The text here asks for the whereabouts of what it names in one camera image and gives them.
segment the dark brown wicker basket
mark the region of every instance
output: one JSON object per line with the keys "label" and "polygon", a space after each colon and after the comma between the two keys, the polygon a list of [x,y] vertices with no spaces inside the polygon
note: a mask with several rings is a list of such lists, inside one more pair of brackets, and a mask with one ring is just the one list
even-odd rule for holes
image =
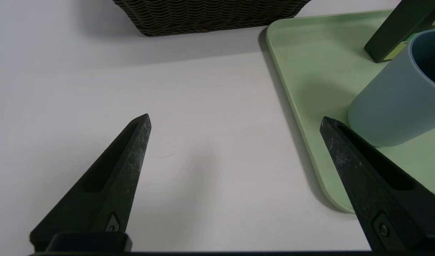
{"label": "dark brown wicker basket", "polygon": [[146,36],[253,26],[294,17],[310,0],[113,0]]}

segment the tray rim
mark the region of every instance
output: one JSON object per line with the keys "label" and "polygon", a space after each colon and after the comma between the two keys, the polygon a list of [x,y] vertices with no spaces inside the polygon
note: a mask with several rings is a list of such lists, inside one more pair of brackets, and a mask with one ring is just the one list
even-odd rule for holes
{"label": "tray rim", "polygon": [[[291,94],[289,89],[286,86],[284,75],[280,72],[280,67],[278,65],[277,57],[273,52],[272,44],[270,42],[270,36],[273,33],[273,29],[276,26],[279,26],[279,23],[283,23],[286,21],[300,21],[300,20],[306,20],[306,19],[318,19],[318,18],[329,18],[329,17],[336,17],[336,16],[358,16],[358,15],[364,15],[364,14],[382,14],[387,13],[387,16],[393,11],[393,9],[383,9],[383,10],[370,10],[370,11],[362,11],[362,12],[349,12],[349,13],[340,13],[340,14],[332,14],[332,15],[321,15],[321,16],[310,16],[310,17],[301,17],[301,18],[287,18],[287,19],[280,19],[277,21],[274,21],[271,23],[268,28],[266,29],[266,43],[268,44],[268,48],[270,50],[271,58],[274,60],[274,65],[277,70],[277,74],[279,75],[279,78],[282,82],[282,87],[284,88],[284,91],[286,94]],[[318,171],[318,167],[315,161],[315,156],[312,154],[310,149],[310,144],[307,142],[307,137],[305,136],[304,130],[303,130],[303,122],[301,118],[299,117],[299,112],[297,110],[297,105],[293,100],[293,97],[287,97],[288,101],[290,103],[290,107],[292,109],[293,115],[295,117],[295,121],[297,122],[297,126],[300,130],[301,137],[303,139],[303,142],[306,146],[307,154],[309,155],[310,161],[312,163],[315,175],[317,176],[318,183],[320,185],[320,188],[322,189],[323,193],[325,194],[326,198],[338,209],[347,212],[347,213],[355,213],[354,209],[352,207],[346,207],[341,204],[339,204],[329,193],[328,189],[326,188],[325,183],[323,182],[323,179],[321,178],[321,175]]]}

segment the cup rim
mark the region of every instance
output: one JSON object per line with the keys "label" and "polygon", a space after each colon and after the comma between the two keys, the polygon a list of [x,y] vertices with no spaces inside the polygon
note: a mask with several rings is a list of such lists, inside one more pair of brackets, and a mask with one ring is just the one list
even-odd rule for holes
{"label": "cup rim", "polygon": [[410,42],[408,45],[408,53],[409,53],[409,59],[412,62],[412,64],[415,66],[416,70],[425,78],[427,79],[430,83],[432,83],[435,86],[435,82],[432,81],[429,76],[427,76],[426,74],[424,74],[424,72],[421,70],[421,68],[419,68],[418,64],[416,63],[414,56],[413,56],[413,52],[412,52],[412,48],[413,48],[413,44],[415,43],[416,39],[418,39],[420,36],[424,35],[424,34],[429,34],[429,33],[435,33],[435,30],[427,30],[427,31],[423,31],[421,33],[418,33]]}

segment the gray-blue cup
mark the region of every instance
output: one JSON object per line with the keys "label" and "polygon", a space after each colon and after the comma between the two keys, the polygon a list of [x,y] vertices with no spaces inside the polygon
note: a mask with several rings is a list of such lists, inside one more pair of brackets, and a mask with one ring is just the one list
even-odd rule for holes
{"label": "gray-blue cup", "polygon": [[391,147],[435,128],[435,31],[418,34],[358,94],[349,125],[373,146]]}

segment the white table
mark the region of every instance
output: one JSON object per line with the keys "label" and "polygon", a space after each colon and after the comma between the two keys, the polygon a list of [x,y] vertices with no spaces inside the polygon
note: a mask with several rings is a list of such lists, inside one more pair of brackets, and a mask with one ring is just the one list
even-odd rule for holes
{"label": "white table", "polygon": [[110,0],[0,0],[0,256],[31,253],[29,232],[144,113],[134,251],[369,249],[319,188],[263,30],[146,38]]}

